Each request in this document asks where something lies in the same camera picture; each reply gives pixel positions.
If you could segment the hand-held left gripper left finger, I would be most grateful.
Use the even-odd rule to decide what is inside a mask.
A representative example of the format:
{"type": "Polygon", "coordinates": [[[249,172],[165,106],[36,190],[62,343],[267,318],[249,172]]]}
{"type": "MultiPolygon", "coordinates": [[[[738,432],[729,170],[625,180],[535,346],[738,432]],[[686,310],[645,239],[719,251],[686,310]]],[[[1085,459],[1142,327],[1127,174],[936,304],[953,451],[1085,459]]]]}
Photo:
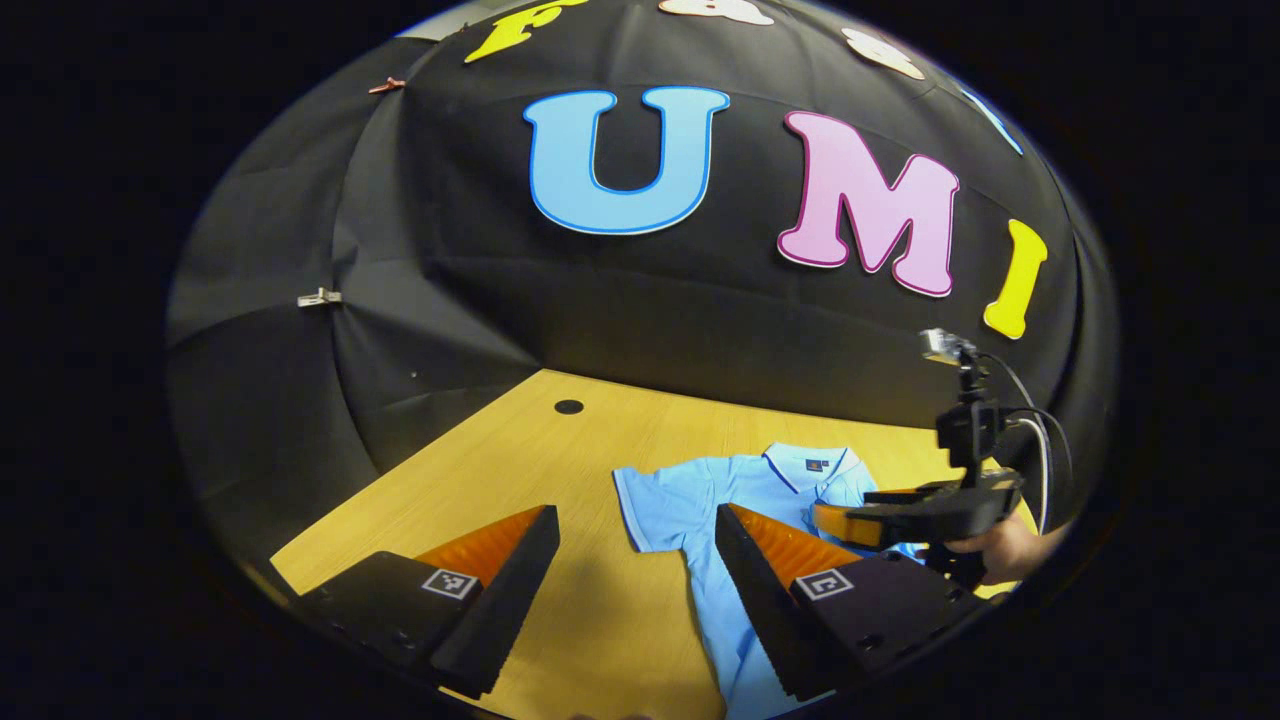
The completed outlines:
{"type": "Polygon", "coordinates": [[[543,503],[416,557],[370,553],[298,606],[379,667],[477,700],[493,692],[559,544],[557,507],[543,503]]]}

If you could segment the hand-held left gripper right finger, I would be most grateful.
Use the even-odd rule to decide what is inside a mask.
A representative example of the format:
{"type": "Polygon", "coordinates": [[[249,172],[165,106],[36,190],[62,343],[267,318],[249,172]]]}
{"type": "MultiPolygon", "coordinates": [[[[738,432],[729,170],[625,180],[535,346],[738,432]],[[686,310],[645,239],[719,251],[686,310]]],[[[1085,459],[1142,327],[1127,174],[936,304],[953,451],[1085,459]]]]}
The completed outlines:
{"type": "Polygon", "coordinates": [[[783,691],[867,687],[942,646],[989,600],[896,551],[863,559],[736,503],[716,547],[783,691]]]}

